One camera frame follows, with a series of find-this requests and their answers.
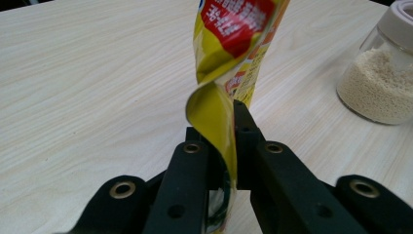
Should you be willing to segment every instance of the wooden table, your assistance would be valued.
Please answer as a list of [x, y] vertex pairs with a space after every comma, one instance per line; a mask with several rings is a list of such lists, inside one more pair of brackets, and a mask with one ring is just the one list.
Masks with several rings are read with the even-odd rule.
[[[197, 1], [57, 0], [0, 13], [0, 233], [68, 231], [108, 179], [148, 179], [184, 140]], [[358, 174], [413, 205], [413, 123], [344, 107], [335, 85], [386, 7], [292, 0], [250, 108], [321, 180]], [[260, 233], [239, 192], [228, 233]]]

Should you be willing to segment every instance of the plastic packaging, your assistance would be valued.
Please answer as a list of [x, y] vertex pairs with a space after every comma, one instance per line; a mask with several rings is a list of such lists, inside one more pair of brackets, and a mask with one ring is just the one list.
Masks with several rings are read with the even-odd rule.
[[210, 194], [208, 230], [223, 231], [237, 184], [234, 98], [250, 103], [262, 58], [289, 0], [204, 0], [194, 29], [198, 89], [186, 116], [222, 155], [222, 189]]

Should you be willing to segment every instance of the glass jar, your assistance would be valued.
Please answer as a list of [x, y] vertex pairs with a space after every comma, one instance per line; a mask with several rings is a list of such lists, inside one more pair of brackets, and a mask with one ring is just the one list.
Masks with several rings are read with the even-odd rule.
[[337, 85], [342, 102], [383, 124], [413, 118], [413, 1], [395, 1]]

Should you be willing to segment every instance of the white jar lid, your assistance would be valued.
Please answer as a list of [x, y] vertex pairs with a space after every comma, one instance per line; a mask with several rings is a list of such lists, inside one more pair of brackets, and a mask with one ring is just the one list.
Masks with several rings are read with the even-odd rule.
[[395, 1], [377, 23], [398, 46], [413, 52], [413, 1]]

